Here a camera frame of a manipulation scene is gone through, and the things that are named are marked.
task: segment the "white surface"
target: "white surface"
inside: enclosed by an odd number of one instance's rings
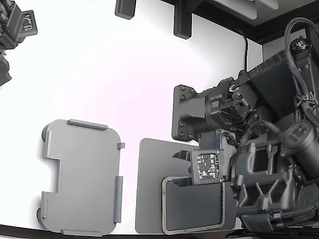
[[[19,0],[33,9],[39,34],[7,51],[12,80],[0,88],[0,224],[42,229],[36,218],[41,191],[55,192],[57,164],[42,158],[42,129],[56,119],[109,125],[126,148],[122,223],[114,234],[136,234],[139,143],[173,141],[173,89],[200,92],[243,68],[244,40],[193,17],[193,36],[173,35],[173,6],[138,0],[136,16],[114,15],[115,0],[60,3]],[[262,47],[249,44],[249,69]]]

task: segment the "gray plastic tab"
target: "gray plastic tab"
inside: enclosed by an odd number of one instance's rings
[[[114,193],[114,214],[113,222],[121,223],[122,214],[122,193],[123,193],[123,177],[117,176],[115,178],[115,193]]]
[[[59,172],[57,192],[42,192],[39,222],[65,235],[112,232],[121,221],[122,204],[117,132],[102,124],[59,119],[42,135],[44,158],[59,160]]]
[[[85,122],[85,121],[80,121],[80,120],[76,120],[76,119],[74,119],[74,120],[70,119],[68,121],[68,124],[80,126],[80,127],[86,127],[86,128],[93,128],[93,129],[98,129],[98,130],[107,130],[108,129],[108,126],[104,125],[104,124]]]
[[[118,143],[118,149],[125,148],[125,143]]]

